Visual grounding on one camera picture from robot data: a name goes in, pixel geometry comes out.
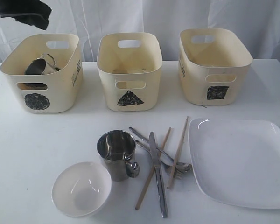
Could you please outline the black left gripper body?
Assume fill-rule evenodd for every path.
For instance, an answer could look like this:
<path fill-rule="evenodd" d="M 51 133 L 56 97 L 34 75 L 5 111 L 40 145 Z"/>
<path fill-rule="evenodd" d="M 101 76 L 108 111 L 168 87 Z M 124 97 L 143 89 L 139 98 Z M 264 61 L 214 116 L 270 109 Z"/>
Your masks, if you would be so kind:
<path fill-rule="evenodd" d="M 0 18 L 15 21 L 46 30 L 52 9 L 40 0 L 0 0 Z"/>

